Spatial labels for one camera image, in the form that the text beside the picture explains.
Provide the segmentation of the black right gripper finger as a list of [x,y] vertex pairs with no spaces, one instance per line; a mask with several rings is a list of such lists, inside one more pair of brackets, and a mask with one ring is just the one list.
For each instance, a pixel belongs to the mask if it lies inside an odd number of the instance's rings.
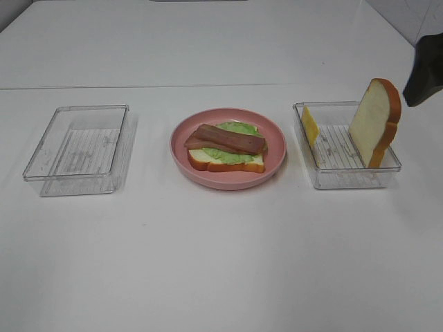
[[409,107],[416,107],[442,90],[442,33],[425,35],[415,45],[410,77],[403,90]]

